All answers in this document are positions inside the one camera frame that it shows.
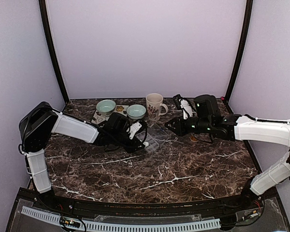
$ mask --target black metal pole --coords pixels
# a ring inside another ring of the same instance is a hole
[[[243,22],[243,27],[242,27],[240,43],[238,45],[235,63],[234,63],[233,71],[231,74],[230,82],[228,85],[228,89],[227,89],[226,95],[224,97],[226,102],[229,102],[229,100],[230,100],[230,97],[232,95],[232,91],[234,89],[235,81],[236,81],[236,78],[238,75],[238,71],[240,69],[240,65],[241,65],[241,61],[242,61],[242,57],[243,57],[243,53],[244,53],[244,48],[245,48],[245,43],[246,43],[246,39],[247,39],[247,34],[248,34],[249,23],[250,23],[252,3],[253,3],[253,0],[247,0],[247,2],[246,2],[245,16],[244,16],[244,22]]]
[[[69,97],[68,97],[68,93],[64,85],[63,79],[62,79],[61,71],[59,68],[59,64],[58,64],[58,60],[57,60],[57,56],[55,52],[55,47],[54,47],[53,38],[50,31],[50,26],[49,26],[49,21],[48,21],[48,16],[47,16],[45,0],[39,0],[39,4],[40,4],[40,12],[41,12],[42,23],[43,23],[43,28],[44,28],[45,38],[46,38],[46,42],[48,46],[49,55],[53,63],[55,75],[58,81],[58,85],[59,85],[62,97],[64,99],[64,102],[67,104],[69,102]]]

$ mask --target black frame edge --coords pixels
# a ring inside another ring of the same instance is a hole
[[[247,35],[248,35],[248,29],[249,29],[249,23],[250,23],[250,18],[251,18],[251,11],[252,11],[252,3],[253,3],[253,0],[246,1],[246,9],[245,9],[245,16],[244,16],[244,22],[243,22],[243,27],[242,27],[241,38],[238,45],[237,54],[236,54],[231,78],[229,81],[228,89],[224,97],[227,102],[229,102],[231,98],[235,81],[238,75],[238,71],[240,69],[240,65],[241,65],[241,61],[242,61],[242,57],[244,53],[244,48],[245,48],[245,44],[247,40]]]
[[[13,219],[14,219],[14,215],[15,215],[15,211],[16,211],[17,205],[18,205],[18,194],[16,196],[16,199],[14,200],[13,207],[12,207],[11,212],[10,212],[8,224],[6,225],[6,228],[5,228],[5,232],[11,231],[12,222],[13,222]]]
[[[66,197],[56,196],[56,199],[62,205],[73,205],[73,209],[69,212],[85,218],[94,218],[96,215],[119,216],[119,217],[173,217],[185,216],[191,214],[206,214],[205,217],[224,218],[233,216],[235,209],[220,209],[217,205],[222,203],[237,201],[240,195],[203,200],[188,203],[157,203],[157,204],[128,204],[128,203],[104,203],[93,202],[88,200],[78,200]],[[19,188],[15,204],[17,206],[19,199],[33,202],[33,206],[46,209],[45,206],[36,201],[36,193],[33,190]],[[16,207],[11,211],[9,222],[10,226],[14,218]]]
[[[42,23],[43,23],[43,28],[44,28],[44,33],[45,33],[45,38],[47,42],[47,47],[48,47],[48,52],[50,55],[50,58],[52,60],[53,68],[55,71],[55,75],[57,78],[57,82],[60,88],[60,92],[62,94],[63,100],[65,103],[69,102],[69,96],[66,90],[66,87],[63,82],[63,78],[61,75],[61,71],[59,68],[59,63],[57,60],[56,52],[55,52],[55,47],[53,43],[53,38],[50,30],[50,25],[48,21],[48,16],[47,16],[47,8],[46,8],[46,2],[45,0],[39,0],[39,5],[40,5],[40,12],[41,12],[41,18],[42,18]]]
[[[277,194],[276,194],[276,199],[277,199],[277,202],[278,202],[278,207],[280,208],[280,212],[281,212],[281,214],[283,216],[283,220],[285,222],[285,225],[288,228],[288,230],[290,231],[289,219],[287,217],[287,213],[285,211],[285,207],[284,207],[284,205],[283,205],[283,203],[281,201],[281,198],[280,198],[280,195],[279,195],[278,191],[277,191]]]

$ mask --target ceramic bowl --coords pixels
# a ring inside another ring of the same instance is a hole
[[[112,100],[100,101],[96,106],[97,111],[103,116],[111,115],[115,108],[116,103]]]
[[[127,108],[128,117],[133,120],[141,119],[145,116],[146,108],[142,105],[131,105]]]

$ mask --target white plastic shell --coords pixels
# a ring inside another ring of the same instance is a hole
[[[189,105],[188,101],[185,99],[182,99],[180,101],[180,106],[183,110],[183,118],[186,120],[188,117],[192,117],[193,113],[192,113],[192,107]]]
[[[266,190],[290,177],[290,164],[286,162],[289,154],[290,152],[287,152],[283,158],[272,165],[269,169],[255,176],[251,182],[250,190],[260,196]]]
[[[39,193],[49,191],[52,186],[47,174],[47,166],[45,163],[44,149],[38,152],[26,153],[33,182]]]
[[[247,116],[239,117],[236,122],[237,125],[234,127],[236,140],[256,140],[290,147],[290,124],[258,122]]]
[[[72,117],[57,113],[58,119],[52,129],[52,133],[64,134],[76,139],[93,143],[99,132],[90,124],[84,123]]]

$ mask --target mug handle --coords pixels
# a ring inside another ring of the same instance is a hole
[[[159,116],[165,115],[169,111],[168,106],[166,104],[164,104],[164,103],[161,103],[160,107],[163,107],[165,109],[165,112],[164,113],[160,113]]]

